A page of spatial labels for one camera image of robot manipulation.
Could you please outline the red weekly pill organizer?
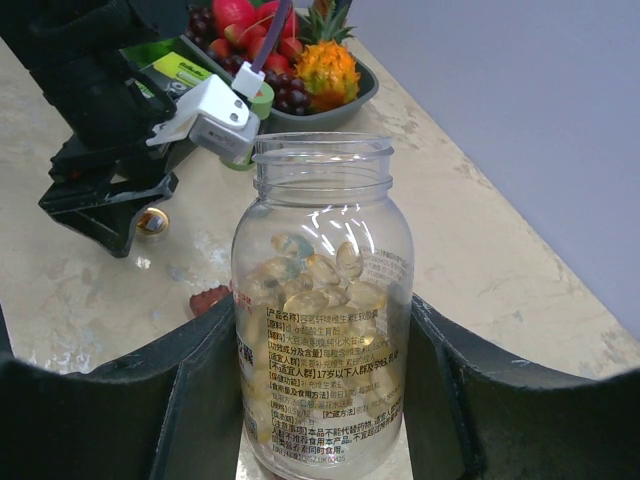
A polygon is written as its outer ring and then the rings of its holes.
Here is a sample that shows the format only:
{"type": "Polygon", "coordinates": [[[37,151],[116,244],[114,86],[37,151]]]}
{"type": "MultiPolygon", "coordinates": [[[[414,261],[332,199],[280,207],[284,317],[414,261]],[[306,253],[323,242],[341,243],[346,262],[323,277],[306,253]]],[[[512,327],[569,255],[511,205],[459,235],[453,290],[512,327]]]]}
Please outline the red weekly pill organizer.
{"type": "Polygon", "coordinates": [[[230,289],[226,285],[219,285],[215,288],[204,290],[194,294],[189,299],[189,308],[195,318],[205,314],[221,300],[227,297],[230,289]]]}

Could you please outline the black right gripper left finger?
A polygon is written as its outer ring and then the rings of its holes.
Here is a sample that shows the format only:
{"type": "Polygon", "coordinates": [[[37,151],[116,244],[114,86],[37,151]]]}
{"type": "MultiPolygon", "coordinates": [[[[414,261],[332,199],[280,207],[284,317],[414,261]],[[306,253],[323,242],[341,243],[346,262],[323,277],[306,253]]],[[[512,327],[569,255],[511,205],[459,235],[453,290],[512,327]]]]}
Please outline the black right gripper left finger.
{"type": "Polygon", "coordinates": [[[1,342],[5,479],[231,479],[241,431],[230,298],[87,374],[1,342]]]}

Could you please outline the clear pill bottle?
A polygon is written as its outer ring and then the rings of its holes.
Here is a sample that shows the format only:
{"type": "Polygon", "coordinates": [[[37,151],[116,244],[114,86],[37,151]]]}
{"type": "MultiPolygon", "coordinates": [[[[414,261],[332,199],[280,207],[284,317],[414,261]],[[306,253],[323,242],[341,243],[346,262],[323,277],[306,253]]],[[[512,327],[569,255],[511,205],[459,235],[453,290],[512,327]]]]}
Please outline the clear pill bottle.
{"type": "Polygon", "coordinates": [[[232,244],[244,429],[285,479],[359,479],[400,432],[414,248],[387,137],[257,139],[232,244]]]}

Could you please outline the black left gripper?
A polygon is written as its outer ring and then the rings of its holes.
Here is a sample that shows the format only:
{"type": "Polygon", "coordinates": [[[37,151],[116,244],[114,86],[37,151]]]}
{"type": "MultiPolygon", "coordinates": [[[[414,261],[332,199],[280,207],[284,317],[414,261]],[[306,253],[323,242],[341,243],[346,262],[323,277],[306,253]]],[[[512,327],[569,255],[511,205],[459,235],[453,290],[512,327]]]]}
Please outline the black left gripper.
{"type": "Polygon", "coordinates": [[[178,185],[168,153],[146,144],[176,106],[163,93],[145,98],[148,79],[122,52],[180,36],[188,17],[185,1],[1,4],[2,39],[73,132],[39,206],[115,258],[129,255],[142,213],[178,185]]]}

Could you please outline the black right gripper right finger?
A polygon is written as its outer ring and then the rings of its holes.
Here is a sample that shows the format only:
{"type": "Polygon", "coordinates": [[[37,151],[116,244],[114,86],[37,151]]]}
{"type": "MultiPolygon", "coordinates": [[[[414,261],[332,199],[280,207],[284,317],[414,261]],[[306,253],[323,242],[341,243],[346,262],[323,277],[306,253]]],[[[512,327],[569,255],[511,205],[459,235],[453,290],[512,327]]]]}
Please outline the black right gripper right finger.
{"type": "Polygon", "coordinates": [[[416,479],[636,479],[639,371],[601,380],[411,308],[404,418],[416,479]]]}

